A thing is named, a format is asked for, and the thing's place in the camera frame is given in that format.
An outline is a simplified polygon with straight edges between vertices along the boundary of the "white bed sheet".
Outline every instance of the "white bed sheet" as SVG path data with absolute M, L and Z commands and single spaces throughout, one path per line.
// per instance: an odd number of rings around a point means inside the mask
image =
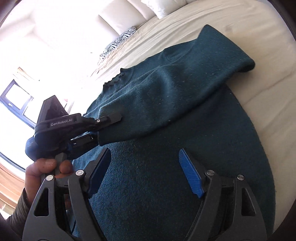
M 197 38 L 206 24 L 256 63 L 254 70 L 235 74 L 228 85 L 251 118 L 269 159 L 276 188 L 276 229 L 296 198 L 296 42 L 270 6 L 254 0 L 197 0 L 161 20 L 152 18 L 86 80 L 72 113 L 84 113 L 120 68 Z

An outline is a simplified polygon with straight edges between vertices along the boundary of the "knit fabric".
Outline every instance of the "knit fabric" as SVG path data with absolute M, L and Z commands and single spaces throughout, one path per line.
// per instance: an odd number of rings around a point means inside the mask
M 221 176 L 243 174 L 268 234 L 275 190 L 254 126 L 225 82 L 254 61 L 209 25 L 190 42 L 121 69 L 87 110 L 122 121 L 99 133 L 101 146 L 73 161 L 83 169 L 103 147 L 112 161 L 90 200 L 108 240 L 183 240 L 200 206 L 178 161 L 181 148 Z

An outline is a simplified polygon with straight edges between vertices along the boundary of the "mattress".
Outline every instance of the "mattress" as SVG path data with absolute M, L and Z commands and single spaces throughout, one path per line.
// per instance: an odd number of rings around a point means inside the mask
M 296 42 L 279 15 L 254 0 L 197 0 L 159 20 L 152 18 L 98 66 L 72 113 L 85 113 L 102 85 L 164 48 L 216 28 L 256 63 L 228 85 L 252 120 L 269 159 L 276 189 L 276 229 L 296 198 Z

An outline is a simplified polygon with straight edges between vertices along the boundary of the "sleeve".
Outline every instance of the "sleeve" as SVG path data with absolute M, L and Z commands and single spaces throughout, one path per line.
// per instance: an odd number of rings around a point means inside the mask
M 22 238 L 27 216 L 30 210 L 30 205 L 27 200 L 27 193 L 25 189 L 20 196 L 17 206 L 13 214 L 6 220 L 12 230 Z

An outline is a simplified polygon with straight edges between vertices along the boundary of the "window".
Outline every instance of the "window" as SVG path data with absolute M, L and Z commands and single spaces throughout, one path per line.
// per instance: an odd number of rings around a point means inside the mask
M 0 210 L 2 211 L 1 214 L 8 218 L 8 216 L 13 214 L 15 208 L 0 200 Z
M 31 102 L 32 106 L 36 106 L 36 103 L 33 102 L 33 99 L 34 98 L 24 89 L 22 89 L 15 80 L 13 80 L 8 85 L 0 97 L 0 101 L 6 106 L 7 109 L 9 109 L 14 115 L 34 129 L 37 120 L 36 115 L 34 115 L 36 112 L 32 113 L 32 110 L 35 110 L 36 107 L 34 108 L 30 105 L 28 108 Z
M 0 209 L 0 213 L 2 215 L 2 217 L 4 219 L 7 219 L 11 214 L 8 214 L 7 212 L 5 212 L 4 210 Z
M 0 103 L 0 162 L 6 162 L 20 171 L 25 171 L 33 161 L 26 155 L 25 146 L 34 135 L 34 129 L 16 117 L 5 105 Z

